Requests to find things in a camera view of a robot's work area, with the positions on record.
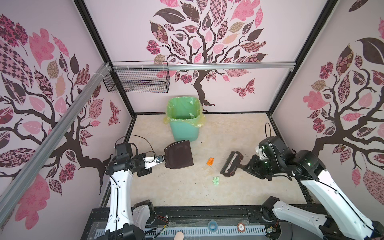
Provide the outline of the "dark brown hand brush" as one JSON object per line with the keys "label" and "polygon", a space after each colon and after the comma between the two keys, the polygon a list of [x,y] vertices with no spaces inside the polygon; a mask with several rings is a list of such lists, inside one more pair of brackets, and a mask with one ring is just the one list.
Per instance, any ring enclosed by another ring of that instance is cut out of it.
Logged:
{"label": "dark brown hand brush", "polygon": [[243,159],[244,156],[240,152],[232,151],[221,169],[220,174],[226,178],[233,177],[238,168],[244,169],[246,167],[246,165],[241,164]]}

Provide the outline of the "dark brown plastic dustpan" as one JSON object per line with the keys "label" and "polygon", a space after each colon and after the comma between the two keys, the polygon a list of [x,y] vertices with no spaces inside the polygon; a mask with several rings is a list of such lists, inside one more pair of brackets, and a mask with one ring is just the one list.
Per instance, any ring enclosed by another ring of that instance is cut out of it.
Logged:
{"label": "dark brown plastic dustpan", "polygon": [[174,142],[164,149],[165,167],[172,170],[194,165],[191,144],[188,140]]}

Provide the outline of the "green scrap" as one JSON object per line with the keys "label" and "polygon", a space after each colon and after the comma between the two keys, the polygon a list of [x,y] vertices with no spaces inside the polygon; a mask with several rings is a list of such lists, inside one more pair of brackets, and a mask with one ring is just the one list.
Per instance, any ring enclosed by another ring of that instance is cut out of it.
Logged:
{"label": "green scrap", "polygon": [[214,186],[218,186],[220,184],[220,177],[213,177],[212,182]]}

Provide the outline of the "long orange paper scrap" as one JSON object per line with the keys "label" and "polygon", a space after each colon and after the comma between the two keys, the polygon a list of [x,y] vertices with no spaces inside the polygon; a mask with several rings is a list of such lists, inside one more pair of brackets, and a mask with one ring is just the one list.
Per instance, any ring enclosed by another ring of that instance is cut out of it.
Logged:
{"label": "long orange paper scrap", "polygon": [[214,158],[209,158],[209,160],[207,161],[207,165],[212,166],[214,163],[214,160],[215,160]]}

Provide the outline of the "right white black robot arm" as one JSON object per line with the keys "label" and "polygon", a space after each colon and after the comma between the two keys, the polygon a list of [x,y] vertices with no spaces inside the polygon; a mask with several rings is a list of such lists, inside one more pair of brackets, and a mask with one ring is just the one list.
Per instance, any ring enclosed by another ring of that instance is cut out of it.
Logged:
{"label": "right white black robot arm", "polygon": [[248,174],[262,180],[274,177],[296,179],[321,203],[326,214],[293,207],[277,197],[262,205],[266,221],[283,220],[297,225],[323,240],[374,240],[384,238],[384,226],[370,220],[352,203],[333,180],[323,162],[311,151],[293,152],[279,137],[264,139],[248,164]]}

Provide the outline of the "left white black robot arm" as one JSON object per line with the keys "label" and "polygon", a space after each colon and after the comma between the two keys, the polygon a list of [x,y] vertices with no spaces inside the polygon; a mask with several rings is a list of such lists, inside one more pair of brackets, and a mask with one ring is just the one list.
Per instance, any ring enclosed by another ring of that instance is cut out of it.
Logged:
{"label": "left white black robot arm", "polygon": [[155,157],[146,162],[146,154],[139,154],[132,143],[115,146],[116,156],[110,161],[106,173],[111,183],[110,212],[105,233],[98,240],[144,240],[147,221],[154,215],[153,205],[147,200],[132,208],[131,186],[134,174],[143,177],[152,173],[150,164]]}

